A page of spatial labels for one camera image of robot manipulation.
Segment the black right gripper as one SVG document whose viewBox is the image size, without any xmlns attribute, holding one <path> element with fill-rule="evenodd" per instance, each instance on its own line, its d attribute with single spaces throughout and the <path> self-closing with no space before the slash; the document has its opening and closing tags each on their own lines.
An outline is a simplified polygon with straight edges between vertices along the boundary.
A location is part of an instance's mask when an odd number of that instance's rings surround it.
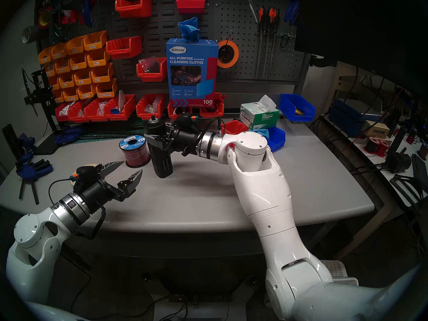
<svg viewBox="0 0 428 321">
<path fill-rule="evenodd" d="M 188 154 L 196 154 L 196 145 L 200 131 L 187 131 L 180 128 L 176 128 L 176 122 L 165 122 L 166 128 L 172 128 L 166 132 L 165 135 L 157 134 L 144 134 L 144 138 L 147 141 L 162 141 L 161 149 L 164 151 L 181 152 L 184 156 Z"/>
</svg>

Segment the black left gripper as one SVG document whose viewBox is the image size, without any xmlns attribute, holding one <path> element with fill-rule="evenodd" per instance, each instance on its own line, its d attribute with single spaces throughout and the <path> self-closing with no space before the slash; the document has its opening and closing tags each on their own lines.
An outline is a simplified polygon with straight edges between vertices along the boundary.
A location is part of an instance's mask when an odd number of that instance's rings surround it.
<svg viewBox="0 0 428 321">
<path fill-rule="evenodd" d="M 115 161 L 102 165 L 100 177 L 106 177 L 124 162 L 125 161 Z M 117 187 L 107 183 L 102 178 L 93 181 L 84 181 L 80 178 L 74 184 L 74 194 L 82 199 L 89 213 L 94 214 L 111 200 L 123 202 L 129 198 L 136 191 L 141 177 L 142 170 L 132 174 L 128 179 L 120 181 Z"/>
</svg>

